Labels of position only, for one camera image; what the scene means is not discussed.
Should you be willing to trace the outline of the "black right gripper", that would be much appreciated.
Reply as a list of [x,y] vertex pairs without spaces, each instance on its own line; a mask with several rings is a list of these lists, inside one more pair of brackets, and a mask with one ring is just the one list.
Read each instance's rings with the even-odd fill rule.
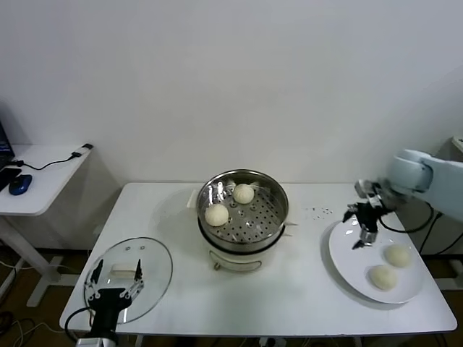
[[360,239],[354,244],[353,249],[371,247],[377,238],[378,220],[384,215],[383,207],[374,207],[370,203],[358,202],[357,204],[347,205],[343,221],[355,217],[361,226],[366,227],[360,231]]

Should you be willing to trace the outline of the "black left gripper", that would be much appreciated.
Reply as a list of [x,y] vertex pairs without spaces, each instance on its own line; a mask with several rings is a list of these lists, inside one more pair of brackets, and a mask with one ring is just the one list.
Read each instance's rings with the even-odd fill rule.
[[98,280],[103,269],[103,259],[95,263],[84,284],[84,299],[94,311],[89,337],[116,337],[119,313],[131,305],[144,288],[141,259],[137,262],[133,284],[126,288],[102,288],[98,290]]

